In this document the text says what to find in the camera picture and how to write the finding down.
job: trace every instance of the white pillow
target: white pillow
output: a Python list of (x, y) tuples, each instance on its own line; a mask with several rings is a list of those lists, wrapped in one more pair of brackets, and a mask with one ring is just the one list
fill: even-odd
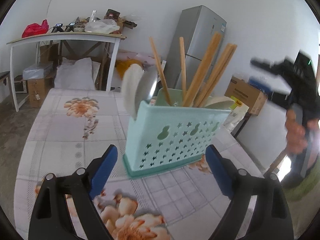
[(72, 64), (71, 60), (62, 61), (57, 68), (54, 87), (61, 89), (95, 90), (92, 80), (92, 61), (90, 58), (77, 60)]
[(98, 73), (99, 73), (100, 63), (99, 62), (92, 62), (92, 80), (96, 82)]

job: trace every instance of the white plastic bag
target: white plastic bag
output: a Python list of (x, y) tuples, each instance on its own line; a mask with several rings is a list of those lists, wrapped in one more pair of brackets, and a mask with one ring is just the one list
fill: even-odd
[(62, 65), (57, 68), (54, 87), (61, 89), (95, 90), (92, 80), (92, 61), (83, 58), (74, 64), (71, 60), (63, 59)]
[(89, 33), (105, 33), (109, 34), (114, 31), (118, 31), (120, 26), (112, 19), (99, 20), (95, 22), (87, 23), (85, 31)]
[(235, 97), (231, 97), (235, 101), (235, 104), (231, 106), (231, 113), (223, 123), (224, 127), (229, 131), (232, 132), (234, 128), (240, 123), (240, 121), (244, 118), (245, 114), (249, 110), (249, 107), (242, 103)]

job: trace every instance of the silver refrigerator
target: silver refrigerator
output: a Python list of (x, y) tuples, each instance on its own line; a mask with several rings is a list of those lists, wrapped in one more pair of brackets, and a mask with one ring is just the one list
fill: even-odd
[[(164, 75), (169, 88), (181, 89), (179, 37), (184, 38), (188, 88), (213, 34), (219, 32), (223, 38), (226, 24), (224, 19), (203, 5), (182, 11), (164, 69)], [(212, 61), (207, 77), (217, 59), (218, 52)]]

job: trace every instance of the white spoon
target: white spoon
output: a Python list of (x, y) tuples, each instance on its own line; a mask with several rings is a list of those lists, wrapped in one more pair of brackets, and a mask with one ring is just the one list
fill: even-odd
[(124, 73), (122, 79), (121, 94), (124, 99), (124, 108), (133, 119), (137, 118), (135, 96), (142, 75), (143, 70), (141, 66), (138, 64), (132, 64)]

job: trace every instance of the concrete floor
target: concrete floor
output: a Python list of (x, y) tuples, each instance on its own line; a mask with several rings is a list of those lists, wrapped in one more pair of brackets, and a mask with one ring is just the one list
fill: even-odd
[(13, 225), (13, 193), (19, 161), (39, 109), (31, 108), (27, 101), (16, 112), (9, 98), (0, 104), (0, 205)]

